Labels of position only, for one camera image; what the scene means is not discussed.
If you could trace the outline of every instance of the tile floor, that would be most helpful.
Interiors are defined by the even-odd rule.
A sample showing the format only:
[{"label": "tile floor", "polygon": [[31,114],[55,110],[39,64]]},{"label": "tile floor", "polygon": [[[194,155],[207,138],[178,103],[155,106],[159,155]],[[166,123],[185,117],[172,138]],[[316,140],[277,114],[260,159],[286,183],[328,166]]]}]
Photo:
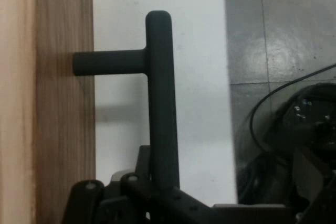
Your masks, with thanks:
[{"label": "tile floor", "polygon": [[[247,119],[264,95],[336,62],[336,0],[226,0],[232,117],[239,169],[257,155]],[[256,115],[259,136],[296,90],[335,82],[336,69],[275,94]]]}]

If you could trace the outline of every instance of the bolt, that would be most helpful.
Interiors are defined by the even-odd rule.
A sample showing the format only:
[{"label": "bolt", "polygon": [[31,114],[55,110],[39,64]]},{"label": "bolt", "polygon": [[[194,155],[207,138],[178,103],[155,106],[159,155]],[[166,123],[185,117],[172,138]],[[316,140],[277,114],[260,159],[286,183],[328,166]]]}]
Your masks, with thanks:
[{"label": "bolt", "polygon": [[138,181],[138,177],[135,176],[135,175],[131,175],[131,176],[128,177],[128,180],[129,181]]},{"label": "bolt", "polygon": [[92,190],[95,189],[96,185],[94,183],[92,183],[91,181],[89,183],[86,184],[85,188],[88,190]]}]

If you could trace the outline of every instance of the wooden surface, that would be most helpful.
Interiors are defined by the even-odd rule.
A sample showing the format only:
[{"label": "wooden surface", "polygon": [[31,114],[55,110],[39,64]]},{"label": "wooden surface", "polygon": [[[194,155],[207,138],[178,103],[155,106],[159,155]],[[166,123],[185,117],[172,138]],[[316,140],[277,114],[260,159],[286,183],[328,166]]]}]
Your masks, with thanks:
[{"label": "wooden surface", "polygon": [[0,0],[0,223],[34,222],[35,0]]},{"label": "wooden surface", "polygon": [[71,69],[93,50],[92,0],[36,1],[36,218],[59,224],[70,187],[95,174],[93,78]]}]

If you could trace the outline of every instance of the white wall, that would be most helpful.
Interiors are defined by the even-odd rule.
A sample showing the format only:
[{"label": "white wall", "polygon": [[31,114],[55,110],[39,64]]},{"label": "white wall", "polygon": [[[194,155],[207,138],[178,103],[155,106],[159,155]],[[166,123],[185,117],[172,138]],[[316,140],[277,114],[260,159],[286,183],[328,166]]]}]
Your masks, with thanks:
[{"label": "white wall", "polygon": [[[235,203],[224,0],[93,0],[95,50],[142,49],[151,10],[172,16],[181,188]],[[96,77],[97,178],[134,168],[149,144],[146,76]]]}]

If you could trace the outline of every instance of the black handle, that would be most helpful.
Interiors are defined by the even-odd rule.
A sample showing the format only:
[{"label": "black handle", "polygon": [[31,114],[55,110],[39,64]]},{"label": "black handle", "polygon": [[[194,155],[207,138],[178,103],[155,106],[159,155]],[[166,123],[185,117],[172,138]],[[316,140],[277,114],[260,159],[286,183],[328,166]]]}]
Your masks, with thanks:
[{"label": "black handle", "polygon": [[148,76],[151,175],[159,189],[179,187],[172,21],[169,13],[146,17],[146,48],[129,51],[79,52],[77,76],[145,73]]}]

